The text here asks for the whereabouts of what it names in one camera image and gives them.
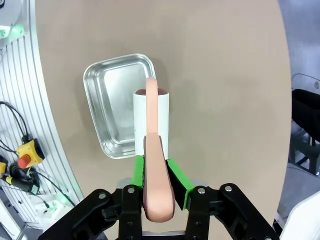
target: metal tray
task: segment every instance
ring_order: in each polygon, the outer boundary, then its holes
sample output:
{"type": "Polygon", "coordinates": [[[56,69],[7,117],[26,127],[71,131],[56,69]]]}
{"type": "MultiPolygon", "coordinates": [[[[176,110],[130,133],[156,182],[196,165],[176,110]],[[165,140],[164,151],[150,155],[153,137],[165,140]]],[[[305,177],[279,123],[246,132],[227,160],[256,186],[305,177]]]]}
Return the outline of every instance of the metal tray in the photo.
{"type": "Polygon", "coordinates": [[[110,158],[135,155],[133,94],[155,78],[143,54],[112,58],[89,66],[83,75],[86,97],[103,152],[110,158]]]}

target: metal panel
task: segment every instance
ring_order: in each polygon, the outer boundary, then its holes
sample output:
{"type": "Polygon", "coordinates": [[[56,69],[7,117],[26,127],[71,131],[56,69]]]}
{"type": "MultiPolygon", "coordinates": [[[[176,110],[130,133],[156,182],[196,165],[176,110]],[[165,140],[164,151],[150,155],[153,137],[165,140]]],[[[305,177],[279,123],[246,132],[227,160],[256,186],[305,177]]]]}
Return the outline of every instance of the metal panel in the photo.
{"type": "MultiPolygon", "coordinates": [[[[2,48],[0,57],[0,99],[11,103],[25,118],[29,132],[38,138],[45,160],[36,166],[37,171],[54,181],[75,203],[83,194],[78,186],[67,157],[64,153],[51,113],[41,68],[36,32],[35,1],[25,1],[29,22],[29,32],[2,48]]],[[[0,139],[16,149],[21,142],[21,133],[12,113],[0,107],[0,139]]],[[[0,149],[10,163],[17,157],[0,149]]],[[[40,177],[41,194],[55,194],[52,184],[40,177]]],[[[4,188],[11,203],[21,218],[33,227],[38,227],[38,219],[29,196],[19,190],[4,188]]]]}

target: tan table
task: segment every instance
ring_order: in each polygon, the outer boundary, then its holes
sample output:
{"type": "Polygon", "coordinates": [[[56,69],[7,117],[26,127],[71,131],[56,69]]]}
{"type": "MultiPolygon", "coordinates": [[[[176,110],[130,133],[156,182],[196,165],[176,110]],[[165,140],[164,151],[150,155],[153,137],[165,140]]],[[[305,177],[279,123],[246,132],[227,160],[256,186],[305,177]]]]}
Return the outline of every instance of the tan table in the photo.
{"type": "MultiPolygon", "coordinates": [[[[41,0],[40,57],[55,124],[85,195],[113,192],[134,159],[100,148],[83,85],[92,63],[142,53],[170,92],[169,156],[212,188],[237,184],[275,217],[289,150],[291,82],[276,0],[41,0]]],[[[184,230],[187,212],[143,221],[145,231],[184,230]]],[[[115,239],[118,228],[106,231],[115,239]]],[[[230,239],[213,217],[210,239],[230,239]]]]}

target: screw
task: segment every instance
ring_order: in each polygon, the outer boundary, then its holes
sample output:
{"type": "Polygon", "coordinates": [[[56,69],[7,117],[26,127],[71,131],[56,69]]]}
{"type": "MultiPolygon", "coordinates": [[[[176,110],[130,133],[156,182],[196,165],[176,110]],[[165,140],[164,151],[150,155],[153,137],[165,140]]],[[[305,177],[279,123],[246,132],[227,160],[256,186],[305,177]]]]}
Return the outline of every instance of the screw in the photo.
{"type": "Polygon", "coordinates": [[[225,188],[224,188],[227,192],[231,192],[232,191],[232,188],[230,187],[230,186],[226,186],[225,188]]]}
{"type": "Polygon", "coordinates": [[[99,199],[105,199],[107,197],[107,194],[105,194],[104,192],[99,193],[99,199]]]}
{"type": "Polygon", "coordinates": [[[204,194],[205,192],[206,192],[206,190],[203,187],[200,187],[198,189],[198,193],[200,193],[200,194],[204,194]]]}
{"type": "Polygon", "coordinates": [[[133,194],[135,192],[135,189],[133,187],[128,188],[128,193],[133,194]]]}

